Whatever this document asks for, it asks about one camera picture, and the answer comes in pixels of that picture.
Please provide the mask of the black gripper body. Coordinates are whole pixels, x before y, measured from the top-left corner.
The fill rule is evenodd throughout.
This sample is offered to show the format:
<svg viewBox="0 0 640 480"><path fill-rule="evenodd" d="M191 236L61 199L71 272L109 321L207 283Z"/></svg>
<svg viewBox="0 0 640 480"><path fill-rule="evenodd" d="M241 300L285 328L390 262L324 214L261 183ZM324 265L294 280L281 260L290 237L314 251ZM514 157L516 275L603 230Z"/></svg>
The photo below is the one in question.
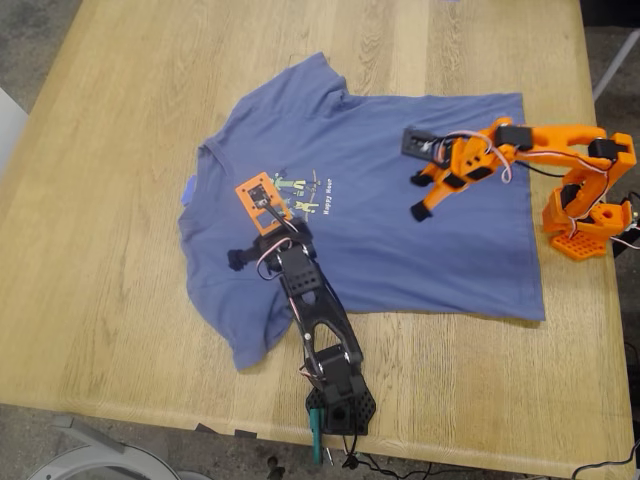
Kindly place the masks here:
<svg viewBox="0 0 640 480"><path fill-rule="evenodd" d="M313 234L309 225L302 218L282 219L280 230L280 245L277 247L277 264L279 266L283 263L285 252L294 247L300 247L311 260L316 259Z"/></svg>

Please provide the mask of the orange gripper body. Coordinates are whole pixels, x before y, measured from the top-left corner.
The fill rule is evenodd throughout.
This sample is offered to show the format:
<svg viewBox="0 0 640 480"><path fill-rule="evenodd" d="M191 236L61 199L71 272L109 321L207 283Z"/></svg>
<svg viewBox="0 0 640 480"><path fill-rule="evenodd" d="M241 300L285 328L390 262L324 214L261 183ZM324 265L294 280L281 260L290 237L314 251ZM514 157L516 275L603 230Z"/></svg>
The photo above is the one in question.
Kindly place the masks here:
<svg viewBox="0 0 640 480"><path fill-rule="evenodd" d="M505 148L497 146L495 136L499 127L511 124L511 118L498 118L483 130L456 130L447 134L450 173L462 178L466 188L495 173L501 174L503 184L509 184L513 160L508 158Z"/></svg>

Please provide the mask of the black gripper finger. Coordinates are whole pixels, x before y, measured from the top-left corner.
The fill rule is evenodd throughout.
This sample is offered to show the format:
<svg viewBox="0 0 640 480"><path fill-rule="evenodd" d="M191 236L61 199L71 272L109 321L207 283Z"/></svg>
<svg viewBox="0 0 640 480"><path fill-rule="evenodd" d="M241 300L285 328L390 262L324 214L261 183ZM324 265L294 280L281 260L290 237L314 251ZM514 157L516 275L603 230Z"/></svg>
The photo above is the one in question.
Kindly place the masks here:
<svg viewBox="0 0 640 480"><path fill-rule="evenodd" d="M245 250L229 250L227 252L229 267L234 271L241 271L248 264L257 263L280 239L280 234L258 236L253 240L251 246ZM267 268L268 273L279 273L281 271L275 252L267 254L262 261L262 265Z"/></svg>

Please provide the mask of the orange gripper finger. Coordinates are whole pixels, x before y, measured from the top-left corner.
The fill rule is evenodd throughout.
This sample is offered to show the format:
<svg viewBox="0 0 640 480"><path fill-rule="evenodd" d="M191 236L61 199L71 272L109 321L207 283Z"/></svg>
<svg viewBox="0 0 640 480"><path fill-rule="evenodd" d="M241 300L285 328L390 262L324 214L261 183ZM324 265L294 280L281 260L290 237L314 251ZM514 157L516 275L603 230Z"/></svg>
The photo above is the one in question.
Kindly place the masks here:
<svg viewBox="0 0 640 480"><path fill-rule="evenodd" d="M419 170L410 178L410 182L418 187L442 185L445 177L450 172L448 165L428 162L422 170Z"/></svg>
<svg viewBox="0 0 640 480"><path fill-rule="evenodd" d="M426 196L411 206L410 211L413 218L422 222L432 217L432 209L436 207L442 200L453 193L463 191L467 183L460 177L449 173L442 185L431 186Z"/></svg>

